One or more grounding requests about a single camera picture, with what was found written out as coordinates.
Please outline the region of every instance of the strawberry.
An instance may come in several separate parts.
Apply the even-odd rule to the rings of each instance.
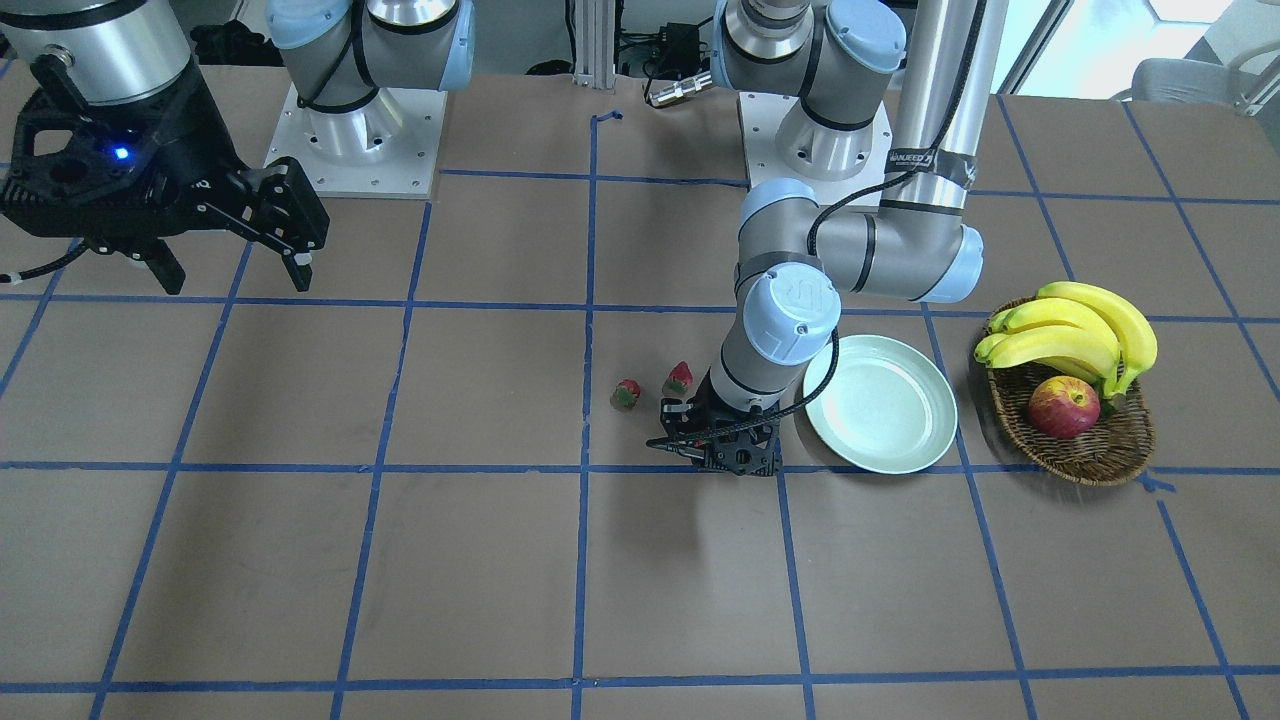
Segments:
[[[662,389],[672,395],[684,397],[689,392],[689,387],[694,384],[694,374],[689,372],[689,363],[684,360],[680,365],[671,369],[671,374],[667,375],[667,382],[663,383]]]
[[[627,410],[636,406],[640,400],[640,383],[627,378],[613,388],[613,401]]]

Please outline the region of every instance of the grid square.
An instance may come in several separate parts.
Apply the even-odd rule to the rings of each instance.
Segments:
[[[582,315],[416,310],[387,461],[577,465]]]
[[[220,310],[50,304],[0,398],[0,454],[169,461]]]
[[[1155,465],[1280,466],[1280,404],[1236,325],[1156,323],[1160,359],[1139,383]]]
[[[1161,479],[1178,487],[1169,514],[1228,660],[1280,665],[1280,484],[1274,477]]]
[[[818,720],[850,717],[852,708],[858,716],[878,720],[991,720],[1027,715],[1021,688],[1012,682],[815,685],[813,700]]]
[[[960,434],[972,465],[1024,464],[1030,459],[1014,446],[996,416],[987,370],[973,359],[973,347],[982,337],[984,318],[933,318],[938,333],[947,379],[960,411]],[[955,451],[956,461],[959,452]]]
[[[979,475],[978,486],[1029,667],[1217,662],[1139,486],[1004,474]]]
[[[1015,297],[1036,295],[1046,283],[1066,278],[1062,258],[1036,199],[970,197],[965,224],[982,233],[983,268],[978,287],[960,302],[933,307],[989,313]],[[1055,227],[1061,232],[1061,225]]]
[[[577,512],[576,475],[385,475],[351,678],[571,675]]]
[[[1167,196],[1119,102],[1032,96],[1005,102],[1042,192]]]
[[[799,670],[772,478],[590,482],[586,675]]]
[[[1036,696],[1036,712],[1043,720],[1203,720],[1238,716],[1226,679],[1215,676],[1036,680],[1032,693]]]
[[[1280,163],[1256,119],[1208,104],[1129,109],[1179,197],[1280,197]]]
[[[367,475],[178,475],[115,679],[333,678],[367,497]]]
[[[102,720],[200,717],[200,720],[315,720],[329,716],[329,693],[116,693]]]
[[[535,99],[539,108],[556,108],[556,111],[529,111],[520,102],[525,99]],[[449,94],[438,165],[440,169],[590,172],[591,115],[607,113],[612,102],[613,96],[577,87],[568,76],[475,74],[466,90]]]
[[[0,682],[101,678],[163,484],[163,473],[0,470]]]
[[[787,496],[814,673],[1012,669],[963,475],[791,474]]]
[[[920,351],[931,363],[933,361],[933,346],[929,342],[929,331],[924,324],[923,315],[845,315],[840,319],[840,337],[854,334],[878,334],[905,342]],[[794,391],[783,396],[783,404],[790,405],[804,397],[803,384],[803,379],[796,383]],[[808,410],[783,418],[781,429],[782,457],[787,466],[849,468],[851,465],[849,460],[836,455],[818,437],[818,432],[809,420]],[[943,465],[959,464],[960,452],[952,445],[938,462]]]
[[[1280,717],[1280,676],[1236,676],[1251,717]]]
[[[165,241],[187,272],[183,296],[227,297],[244,252],[244,241],[221,231],[189,232]],[[55,296],[65,295],[168,297],[146,266],[120,254],[102,258],[92,251],[82,255],[58,281]]]
[[[342,717],[562,720],[570,715],[571,700],[567,691],[348,692],[343,696]]]
[[[671,465],[686,460],[645,447],[664,434],[658,420],[662,384],[677,363],[689,363],[694,384],[719,356],[728,313],[595,313],[591,340],[591,462],[594,465]],[[623,378],[640,384],[631,410],[613,406]]]
[[[88,717],[91,694],[0,694],[0,717],[20,720],[65,720]]]
[[[1280,208],[1185,205],[1206,255],[1242,315],[1280,316]]]
[[[435,193],[419,300],[586,301],[585,181],[442,176]]]
[[[602,174],[746,179],[737,92],[712,88],[662,110],[645,105],[643,92],[643,79],[618,77],[611,108],[622,118],[599,126]]]
[[[13,133],[18,129],[18,113],[38,87],[36,78],[22,60],[13,60],[4,78],[0,78],[0,91],[6,100],[0,104],[0,138],[4,138],[4,142],[0,142],[0,163],[13,160]]]
[[[1009,133],[1009,123],[1005,122],[995,96],[987,100],[987,114],[982,118],[982,135],[978,136],[978,179],[973,187],[978,191],[1021,192],[1032,188],[1023,160],[1018,156],[1014,137]]]
[[[1047,204],[1076,279],[1119,292],[1148,315],[1228,314],[1171,202]]]
[[[0,145],[6,149],[9,147],[5,142],[0,142]],[[0,168],[0,186],[4,183],[5,172],[6,170],[4,168]],[[4,249],[5,263],[5,269],[0,270],[3,273],[9,273],[12,270],[29,270],[51,260],[56,260],[67,252],[70,243],[72,241],[68,238],[47,238],[28,234],[26,231],[13,224],[13,220],[0,215],[0,247]],[[76,263],[70,270],[67,270],[67,273],[74,273],[78,268],[79,263]],[[32,278],[29,281],[23,281],[22,284],[18,286],[9,283],[0,284],[0,293],[36,297],[45,292],[49,283],[52,281],[52,274],[49,274]]]
[[[604,182],[596,193],[596,302],[736,305],[745,190]]]
[[[184,460],[371,462],[402,334],[399,307],[236,307]]]
[[[800,685],[599,688],[582,692],[584,720],[800,720]]]
[[[36,314],[36,301],[0,302],[0,377],[4,377],[18,346],[22,345],[31,318]]]
[[[315,254],[311,290],[293,288],[280,256],[255,247],[241,297],[396,300],[408,295],[425,204],[416,200],[324,199],[329,234]]]
[[[289,72],[239,65],[201,65],[200,72],[227,123],[236,152],[248,167],[261,168],[289,92]]]

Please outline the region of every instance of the light blue joint cap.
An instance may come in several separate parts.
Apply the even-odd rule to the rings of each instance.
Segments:
[[[818,195],[808,184],[797,181],[796,178],[773,178],[762,182],[760,184],[751,188],[751,192],[746,193],[746,200],[742,201],[742,217],[739,222],[737,229],[742,229],[742,225],[751,219],[751,215],[759,213],[760,210],[778,202],[780,200],[788,200],[791,197],[804,197],[814,205],[818,204]]]
[[[960,302],[978,287],[978,278],[982,277],[982,234],[969,225],[960,227],[964,234],[956,259],[942,274],[942,279],[924,297],[918,297],[916,302]]]
[[[742,306],[746,338],[776,365],[808,363],[840,322],[840,293],[818,268],[780,263],[751,286]]]
[[[348,0],[268,0],[266,24],[276,47],[293,50],[329,32],[348,10]]]
[[[453,29],[453,44],[449,56],[444,60],[444,74],[440,76],[440,90],[462,90],[471,83],[471,68],[476,56],[475,6],[471,0],[460,0],[458,24]]]
[[[726,3],[727,0],[716,3],[716,19],[712,22],[712,82],[716,87],[733,90],[733,83],[728,81],[728,69],[724,67],[724,53],[728,47],[724,47],[724,33],[721,32],[724,27]]]
[[[906,55],[902,20],[878,0],[832,0],[827,27],[850,58],[877,73],[892,73]]]

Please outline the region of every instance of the cable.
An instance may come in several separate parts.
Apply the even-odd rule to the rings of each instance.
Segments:
[[[938,128],[938,135],[933,138],[933,142],[929,143],[929,154],[931,155],[936,154],[938,151],[938,149],[942,146],[942,140],[946,137],[947,131],[951,129],[951,122],[955,119],[955,114],[956,114],[956,111],[960,108],[960,99],[963,97],[964,91],[965,91],[965,86],[968,85],[968,81],[969,81],[969,69],[973,65],[973,55],[974,55],[974,53],[977,50],[977,46],[978,46],[978,36],[980,35],[980,31],[982,31],[982,19],[983,19],[983,15],[986,14],[986,10],[987,10],[987,0],[978,0],[977,4],[974,5],[974,9],[973,9],[973,19],[969,23],[969,36],[965,38],[964,51],[963,51],[963,54],[960,56],[960,64],[956,68],[956,77],[955,77],[955,81],[952,82],[952,86],[951,86],[951,99],[947,102],[946,113],[942,117],[942,126]],[[646,90],[645,90],[645,101],[648,101],[648,97],[649,97],[649,92],[648,92],[648,87],[646,87]],[[916,174],[919,174],[919,172],[920,172],[919,169],[911,169],[911,170],[908,170],[908,172],[902,173],[901,176],[899,176],[899,177],[896,177],[896,178],[893,178],[891,181],[884,181],[882,183],[873,184],[870,187],[864,187],[861,190],[858,190],[855,192],[851,192],[851,193],[846,195],[845,197],[840,199],[837,202],[835,202],[829,208],[826,208],[822,213],[818,214],[817,218],[814,218],[813,224],[809,227],[809,236],[808,236],[809,255],[813,255],[813,256],[818,255],[818,228],[835,211],[840,210],[845,205],[849,205],[854,200],[858,200],[859,197],[863,197],[863,196],[870,195],[873,192],[884,191],[884,190],[888,190],[891,187],[896,187],[899,184],[902,184],[906,181],[909,181],[910,178],[913,178]],[[765,423],[773,423],[774,420],[780,420],[782,418],[786,418],[787,415],[792,415],[792,414],[797,413],[800,409],[805,407],[806,405],[809,405],[810,402],[813,402],[814,400],[817,400],[817,397],[819,395],[822,395],[822,392],[824,389],[827,389],[827,386],[831,383],[831,379],[836,377],[836,368],[837,368],[837,365],[840,363],[840,334],[838,333],[840,333],[838,328],[831,331],[831,366],[827,368],[827,374],[822,378],[822,382],[818,383],[818,387],[815,387],[813,389],[813,392],[810,392],[809,395],[804,396],[799,401],[794,402],[788,407],[785,407],[785,409],[781,409],[781,410],[776,410],[773,413],[765,413],[764,415],[762,415],[759,418],[755,418],[755,419],[751,419],[751,420],[744,420],[741,423],[735,423],[735,424],[724,427],[724,428],[710,429],[710,430],[701,430],[701,432],[698,432],[698,433],[682,434],[682,436],[673,437],[673,438],[654,438],[654,439],[650,439],[650,441],[645,442],[645,445],[649,446],[649,447],[659,448],[659,450],[673,451],[675,447],[678,446],[678,445],[687,446],[687,445],[692,445],[695,442],[710,439],[710,438],[714,438],[714,437],[723,437],[723,436],[727,436],[727,434],[731,434],[731,433],[749,430],[751,428],[758,428],[760,425],[764,425]]]
[[[63,255],[58,260],[54,260],[52,263],[41,265],[38,268],[33,268],[31,270],[22,270],[20,273],[18,273],[17,281],[13,279],[14,273],[6,273],[6,274],[0,273],[0,284],[18,284],[24,281],[29,281],[33,278],[38,278],[41,275],[47,275],[49,273],[55,273],[58,270],[61,270],[67,265],[70,265],[72,260],[83,255],[86,250],[88,250],[88,245],[84,245],[84,241],[82,240],[76,245],[76,247],[68,250],[67,255]]]
[[[698,32],[699,29],[703,28],[703,26],[710,23],[714,19],[716,19],[716,15],[712,15],[712,17],[704,19],[703,22],[695,24],[694,27],[686,29],[680,36],[680,41],[687,40],[690,33]],[[644,90],[641,91],[641,97],[644,99],[644,104],[648,105],[648,106],[650,106],[650,108],[653,108],[654,110],[658,110],[658,108],[654,108],[653,102],[649,100],[649,90],[653,88],[654,74],[662,72],[662,65],[667,61],[667,58],[671,56],[671,51],[676,49],[677,42],[673,42],[672,40],[673,38],[669,38],[669,37],[667,38],[667,51],[663,53],[660,58],[658,58],[658,63],[654,64],[654,72],[653,73],[650,73],[648,70],[649,63],[645,63],[644,67],[641,67],[641,69],[644,70],[645,77],[649,78],[644,83]]]

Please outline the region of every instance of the floor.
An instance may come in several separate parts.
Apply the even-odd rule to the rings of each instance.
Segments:
[[[264,156],[288,79],[207,68]],[[0,70],[0,136],[32,90]],[[890,109],[895,99],[888,99]],[[851,297],[960,429],[914,475],[805,419],[778,478],[644,447],[732,320],[735,97],[479,76],[430,204],[330,200],[312,291],[221,233],[0,291],[0,717],[1280,717],[1280,159],[1212,108],[996,97],[954,306]],[[60,241],[0,224],[8,266]],[[1108,489],[987,420],[988,311],[1155,322],[1157,451]],[[631,377],[648,393],[611,406]]]

